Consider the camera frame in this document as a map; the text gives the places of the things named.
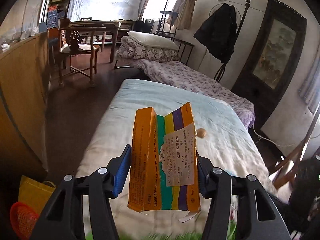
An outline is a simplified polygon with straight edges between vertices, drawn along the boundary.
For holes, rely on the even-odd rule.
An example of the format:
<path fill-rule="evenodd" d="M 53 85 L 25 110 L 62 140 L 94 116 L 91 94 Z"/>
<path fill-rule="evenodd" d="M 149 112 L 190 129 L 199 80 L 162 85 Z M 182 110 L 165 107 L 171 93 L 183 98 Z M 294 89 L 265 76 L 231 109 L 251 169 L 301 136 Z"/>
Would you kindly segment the dark framed painting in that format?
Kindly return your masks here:
<path fill-rule="evenodd" d="M 303 50 L 307 19 L 278 0 L 268 0 L 259 33 L 232 92 L 254 105 L 256 128 L 286 92 Z"/>

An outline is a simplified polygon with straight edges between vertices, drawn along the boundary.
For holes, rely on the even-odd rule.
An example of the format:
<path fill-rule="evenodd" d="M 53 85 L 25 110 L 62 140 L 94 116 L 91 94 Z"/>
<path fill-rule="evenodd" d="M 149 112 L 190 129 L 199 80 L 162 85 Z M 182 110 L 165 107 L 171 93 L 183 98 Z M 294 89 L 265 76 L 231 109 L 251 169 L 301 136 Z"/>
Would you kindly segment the black hanging jacket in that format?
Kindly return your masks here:
<path fill-rule="evenodd" d="M 234 52 L 236 31 L 235 7 L 223 3 L 217 11 L 202 23 L 194 34 L 194 38 L 221 63 L 228 63 Z"/>

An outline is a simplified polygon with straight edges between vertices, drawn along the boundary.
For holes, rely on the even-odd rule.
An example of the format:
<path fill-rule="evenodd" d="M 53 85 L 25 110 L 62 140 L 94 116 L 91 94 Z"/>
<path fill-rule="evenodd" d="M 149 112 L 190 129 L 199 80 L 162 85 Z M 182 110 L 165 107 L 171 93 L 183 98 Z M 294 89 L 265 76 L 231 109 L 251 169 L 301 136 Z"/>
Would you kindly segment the bookshelf with boxes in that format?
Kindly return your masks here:
<path fill-rule="evenodd" d="M 46 25 L 48 29 L 58 27 L 58 19 L 67 17 L 70 0 L 48 0 Z"/>

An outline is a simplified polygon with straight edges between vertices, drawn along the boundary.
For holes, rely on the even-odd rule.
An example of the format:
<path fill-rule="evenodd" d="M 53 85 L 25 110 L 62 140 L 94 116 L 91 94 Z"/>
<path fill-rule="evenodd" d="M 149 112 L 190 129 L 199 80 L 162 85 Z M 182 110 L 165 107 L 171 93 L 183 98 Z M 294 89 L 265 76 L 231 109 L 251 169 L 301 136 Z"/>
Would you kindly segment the purple floral bed cover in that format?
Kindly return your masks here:
<path fill-rule="evenodd" d="M 149 60 L 137 60 L 132 63 L 141 69 L 151 81 L 174 86 L 194 93 L 199 93 L 228 103 L 237 114 L 244 126 L 249 129 L 255 121 L 254 105 L 242 98 L 219 82 L 195 71 L 180 61 L 159 63 Z"/>

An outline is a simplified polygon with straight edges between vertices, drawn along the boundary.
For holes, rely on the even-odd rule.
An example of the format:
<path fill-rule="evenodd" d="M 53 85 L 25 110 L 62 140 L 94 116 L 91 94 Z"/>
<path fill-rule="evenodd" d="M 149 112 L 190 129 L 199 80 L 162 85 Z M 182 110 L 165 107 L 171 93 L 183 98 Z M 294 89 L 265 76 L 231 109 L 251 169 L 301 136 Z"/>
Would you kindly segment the white pillow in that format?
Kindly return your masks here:
<path fill-rule="evenodd" d="M 129 38 L 144 47 L 179 50 L 179 47 L 173 41 L 162 36 L 137 31 L 129 31 L 127 34 Z"/>

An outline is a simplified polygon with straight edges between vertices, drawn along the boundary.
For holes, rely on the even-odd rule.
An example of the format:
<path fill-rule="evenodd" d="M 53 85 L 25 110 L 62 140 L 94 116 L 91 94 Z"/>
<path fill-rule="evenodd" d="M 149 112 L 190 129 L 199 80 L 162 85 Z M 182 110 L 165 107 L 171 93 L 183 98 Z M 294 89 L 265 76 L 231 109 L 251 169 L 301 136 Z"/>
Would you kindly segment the dark wooden table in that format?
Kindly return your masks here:
<path fill-rule="evenodd" d="M 66 27 L 67 29 L 75 29 L 82 36 L 89 35 L 90 32 L 94 32 L 93 35 L 102 35 L 103 39 L 101 42 L 102 49 L 104 48 L 105 36 L 112 35 L 112 48 L 110 53 L 110 63 L 114 62 L 114 54 L 116 49 L 116 41 L 118 36 L 118 31 L 121 26 L 119 21 L 77 21 L 71 22 L 69 18 L 61 18 L 57 20 L 58 27 L 62 29 Z"/>

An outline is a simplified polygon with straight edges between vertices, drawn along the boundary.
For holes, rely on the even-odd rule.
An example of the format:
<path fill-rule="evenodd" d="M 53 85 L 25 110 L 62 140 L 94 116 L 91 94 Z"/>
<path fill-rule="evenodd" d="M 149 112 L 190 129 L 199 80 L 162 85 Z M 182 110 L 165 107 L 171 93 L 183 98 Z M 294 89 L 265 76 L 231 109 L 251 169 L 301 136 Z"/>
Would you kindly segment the red plastic mesh basket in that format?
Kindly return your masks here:
<path fill-rule="evenodd" d="M 10 222 L 17 237 L 29 240 L 39 215 L 28 205 L 16 202 L 10 209 Z"/>

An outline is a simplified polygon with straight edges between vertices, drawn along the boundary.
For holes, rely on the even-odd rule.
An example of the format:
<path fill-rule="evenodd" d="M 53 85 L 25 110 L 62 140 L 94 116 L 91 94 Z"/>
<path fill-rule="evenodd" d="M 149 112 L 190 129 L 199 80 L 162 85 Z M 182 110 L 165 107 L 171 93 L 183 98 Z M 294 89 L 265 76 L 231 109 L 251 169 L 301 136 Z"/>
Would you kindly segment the orange striped medicine box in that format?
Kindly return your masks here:
<path fill-rule="evenodd" d="M 137 212 L 201 209 L 196 129 L 189 102 L 166 116 L 136 111 L 128 207 Z"/>

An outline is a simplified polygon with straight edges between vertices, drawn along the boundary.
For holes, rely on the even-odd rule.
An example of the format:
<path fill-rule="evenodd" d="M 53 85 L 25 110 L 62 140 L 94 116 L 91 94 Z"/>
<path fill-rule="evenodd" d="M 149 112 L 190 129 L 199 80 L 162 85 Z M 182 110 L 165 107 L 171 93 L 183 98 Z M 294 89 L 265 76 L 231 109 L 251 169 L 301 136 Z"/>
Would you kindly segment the wooden chair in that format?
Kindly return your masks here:
<path fill-rule="evenodd" d="M 97 55 L 100 49 L 99 45 L 93 44 L 94 32 L 90 32 L 90 43 L 80 43 L 81 34 L 75 29 L 59 28 L 59 51 L 57 55 L 61 58 L 65 66 L 66 59 L 69 58 L 69 72 L 62 73 L 62 67 L 59 67 L 59 85 L 63 85 L 63 79 L 75 74 L 81 74 L 89 78 L 90 85 L 94 84 L 93 75 L 97 73 Z M 72 66 L 72 56 L 76 55 L 89 55 L 89 67 L 76 68 Z"/>

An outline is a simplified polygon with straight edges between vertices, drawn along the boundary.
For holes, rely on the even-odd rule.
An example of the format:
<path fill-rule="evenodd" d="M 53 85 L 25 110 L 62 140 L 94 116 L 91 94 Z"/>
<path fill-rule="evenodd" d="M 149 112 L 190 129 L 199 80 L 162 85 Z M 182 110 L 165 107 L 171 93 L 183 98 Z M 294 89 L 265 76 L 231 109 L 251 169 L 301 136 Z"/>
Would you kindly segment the white window curtain sheet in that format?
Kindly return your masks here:
<path fill-rule="evenodd" d="M 96 21 L 137 20 L 141 0 L 70 0 L 67 18 Z"/>

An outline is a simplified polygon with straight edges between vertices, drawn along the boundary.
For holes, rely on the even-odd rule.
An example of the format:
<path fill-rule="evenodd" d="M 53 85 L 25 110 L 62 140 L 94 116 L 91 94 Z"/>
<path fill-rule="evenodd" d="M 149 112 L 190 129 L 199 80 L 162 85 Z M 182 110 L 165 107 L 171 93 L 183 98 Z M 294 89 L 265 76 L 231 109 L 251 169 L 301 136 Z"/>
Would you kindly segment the floral folded quilt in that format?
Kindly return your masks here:
<path fill-rule="evenodd" d="M 122 60 L 144 59 L 156 62 L 178 61 L 180 59 L 178 50 L 145 47 L 128 36 L 121 38 L 121 45 L 116 51 L 115 57 Z"/>

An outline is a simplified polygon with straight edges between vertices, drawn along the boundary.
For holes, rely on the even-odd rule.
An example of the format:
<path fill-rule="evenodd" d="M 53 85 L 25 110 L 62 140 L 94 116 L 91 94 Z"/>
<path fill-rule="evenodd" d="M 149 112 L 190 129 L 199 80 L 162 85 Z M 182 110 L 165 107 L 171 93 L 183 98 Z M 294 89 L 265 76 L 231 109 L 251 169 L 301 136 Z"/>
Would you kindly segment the small round wooden ball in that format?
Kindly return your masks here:
<path fill-rule="evenodd" d="M 204 128 L 199 128 L 196 130 L 196 136 L 198 138 L 203 139 L 206 137 L 206 135 L 207 135 L 207 131 Z"/>

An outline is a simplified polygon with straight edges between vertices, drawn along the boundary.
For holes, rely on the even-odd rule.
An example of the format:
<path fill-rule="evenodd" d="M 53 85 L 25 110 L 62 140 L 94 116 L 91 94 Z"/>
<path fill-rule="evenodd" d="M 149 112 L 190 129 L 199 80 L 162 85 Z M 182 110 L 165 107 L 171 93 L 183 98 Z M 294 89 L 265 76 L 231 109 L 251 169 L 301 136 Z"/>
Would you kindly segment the yellow paper shopping bag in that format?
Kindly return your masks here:
<path fill-rule="evenodd" d="M 56 186 L 51 181 L 40 183 L 29 177 L 22 176 L 18 201 L 29 206 L 40 215 L 55 189 Z"/>

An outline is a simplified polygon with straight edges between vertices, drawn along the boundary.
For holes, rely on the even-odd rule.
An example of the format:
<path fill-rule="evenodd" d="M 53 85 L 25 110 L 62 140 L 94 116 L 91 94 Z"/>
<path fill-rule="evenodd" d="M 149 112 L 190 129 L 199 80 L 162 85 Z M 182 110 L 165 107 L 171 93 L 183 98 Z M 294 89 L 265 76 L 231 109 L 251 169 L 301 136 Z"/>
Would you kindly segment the wooden sideboard cabinet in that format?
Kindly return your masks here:
<path fill-rule="evenodd" d="M 46 172 L 45 112 L 49 87 L 48 33 L 1 53 L 1 170 Z"/>

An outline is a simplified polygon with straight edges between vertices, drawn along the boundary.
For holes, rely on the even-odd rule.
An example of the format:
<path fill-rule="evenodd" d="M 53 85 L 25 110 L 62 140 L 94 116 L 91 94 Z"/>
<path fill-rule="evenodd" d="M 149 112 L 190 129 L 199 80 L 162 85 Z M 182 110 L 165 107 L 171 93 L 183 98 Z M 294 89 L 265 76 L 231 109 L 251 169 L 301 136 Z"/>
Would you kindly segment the beige hanging garment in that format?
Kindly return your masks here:
<path fill-rule="evenodd" d="M 190 29 L 196 1 L 185 0 L 180 6 L 178 17 L 174 23 L 178 30 Z"/>

